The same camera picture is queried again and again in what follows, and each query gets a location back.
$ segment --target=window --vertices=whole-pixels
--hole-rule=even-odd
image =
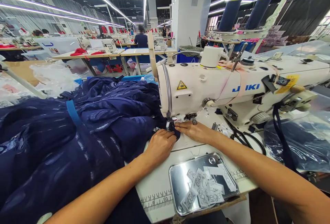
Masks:
[[[330,35],[330,10],[311,34],[311,36],[319,35]]]

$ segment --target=blue strap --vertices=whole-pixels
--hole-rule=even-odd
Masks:
[[[67,107],[69,115],[70,115],[72,121],[74,122],[74,124],[76,125],[76,127],[81,126],[83,123],[78,116],[78,113],[76,111],[76,107],[75,107],[75,104],[73,103],[73,100],[67,101],[66,107]]]

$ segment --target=worker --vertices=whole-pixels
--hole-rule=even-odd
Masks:
[[[49,31],[46,29],[42,29],[42,33],[44,34],[44,37],[48,38],[49,36]]]
[[[220,150],[262,190],[283,202],[294,223],[330,223],[330,199],[284,165],[201,123],[177,122],[175,129]],[[59,210],[46,224],[104,223],[130,189],[166,160],[175,141],[174,132],[158,130],[144,153]]]
[[[90,30],[88,30],[87,27],[84,27],[84,30],[85,30],[86,34],[88,35],[88,37],[90,37],[90,38],[93,37],[92,32]]]
[[[148,47],[148,37],[144,34],[144,27],[139,25],[139,32],[135,35],[134,43],[137,44],[138,48]]]
[[[34,38],[44,37],[43,33],[40,30],[34,30],[32,33],[34,34]]]
[[[167,29],[166,26],[164,25],[163,29],[162,29],[162,33],[163,33],[163,37],[167,37]]]

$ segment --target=right hand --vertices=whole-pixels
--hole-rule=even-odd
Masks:
[[[201,123],[193,125],[192,121],[176,122],[175,129],[197,142],[209,145],[212,145],[220,134],[218,131],[212,130]]]

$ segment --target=white bin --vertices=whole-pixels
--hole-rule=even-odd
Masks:
[[[21,55],[29,61],[43,61],[50,57],[46,50],[30,51]]]

